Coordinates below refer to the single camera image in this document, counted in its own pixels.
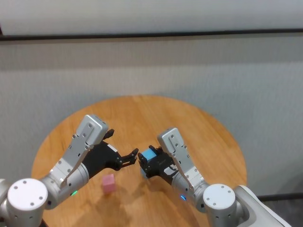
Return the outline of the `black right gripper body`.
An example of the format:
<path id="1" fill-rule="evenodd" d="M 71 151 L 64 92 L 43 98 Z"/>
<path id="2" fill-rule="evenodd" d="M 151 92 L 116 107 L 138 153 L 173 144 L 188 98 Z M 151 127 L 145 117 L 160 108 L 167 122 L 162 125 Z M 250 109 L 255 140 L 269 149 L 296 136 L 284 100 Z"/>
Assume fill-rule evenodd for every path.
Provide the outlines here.
<path id="1" fill-rule="evenodd" d="M 177 173 L 178 169 L 168 154 L 162 153 L 151 159 L 151 177 L 159 176 L 168 184 L 172 184 Z"/>

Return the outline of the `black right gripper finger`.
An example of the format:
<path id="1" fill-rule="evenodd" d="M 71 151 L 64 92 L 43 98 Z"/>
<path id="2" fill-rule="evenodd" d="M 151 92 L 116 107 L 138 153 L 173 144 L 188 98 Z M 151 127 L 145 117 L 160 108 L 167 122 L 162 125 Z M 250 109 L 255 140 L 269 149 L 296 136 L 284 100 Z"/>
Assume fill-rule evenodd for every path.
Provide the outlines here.
<path id="1" fill-rule="evenodd" d="M 151 160 L 151 154 L 143 154 L 138 153 L 138 161 L 141 168 L 141 174 L 143 177 L 146 177 L 147 169 L 148 169 L 148 162 Z"/>
<path id="2" fill-rule="evenodd" d="M 149 149 L 151 149 L 156 156 L 159 156 L 163 153 L 162 147 L 155 148 L 154 146 L 149 145 Z"/>

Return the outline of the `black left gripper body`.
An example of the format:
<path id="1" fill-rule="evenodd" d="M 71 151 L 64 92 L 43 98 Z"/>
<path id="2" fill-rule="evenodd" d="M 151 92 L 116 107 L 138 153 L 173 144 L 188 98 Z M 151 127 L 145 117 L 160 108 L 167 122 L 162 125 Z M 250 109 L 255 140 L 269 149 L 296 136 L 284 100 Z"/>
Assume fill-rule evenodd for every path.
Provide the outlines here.
<path id="1" fill-rule="evenodd" d="M 102 141 L 87 153 L 82 164 L 86 167 L 89 179 L 91 179 L 106 168 L 115 171 L 120 170 L 120 158 L 121 156 L 117 151 L 114 151 L 108 143 Z"/>

